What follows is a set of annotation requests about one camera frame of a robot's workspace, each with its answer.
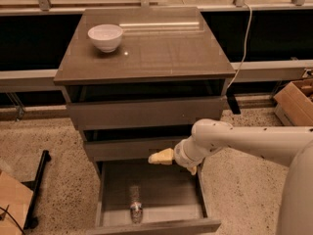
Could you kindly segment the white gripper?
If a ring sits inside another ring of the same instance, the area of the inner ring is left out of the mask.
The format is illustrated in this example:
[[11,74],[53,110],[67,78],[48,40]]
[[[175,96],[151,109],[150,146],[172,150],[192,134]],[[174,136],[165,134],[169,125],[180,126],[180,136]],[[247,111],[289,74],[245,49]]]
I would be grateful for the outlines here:
[[173,160],[185,167],[192,175],[196,175],[197,165],[203,160],[203,154],[195,141],[182,140],[175,146],[174,151],[168,148],[148,158],[148,162],[152,165],[171,165]]

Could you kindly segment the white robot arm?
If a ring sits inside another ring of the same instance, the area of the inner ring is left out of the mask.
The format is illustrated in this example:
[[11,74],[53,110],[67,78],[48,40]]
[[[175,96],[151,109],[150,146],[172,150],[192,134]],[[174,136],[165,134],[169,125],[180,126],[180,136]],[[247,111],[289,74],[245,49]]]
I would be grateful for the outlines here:
[[191,136],[149,156],[153,165],[172,165],[197,172],[201,162],[232,148],[279,165],[285,181],[276,235],[313,235],[313,130],[310,126],[238,127],[209,118],[197,121]]

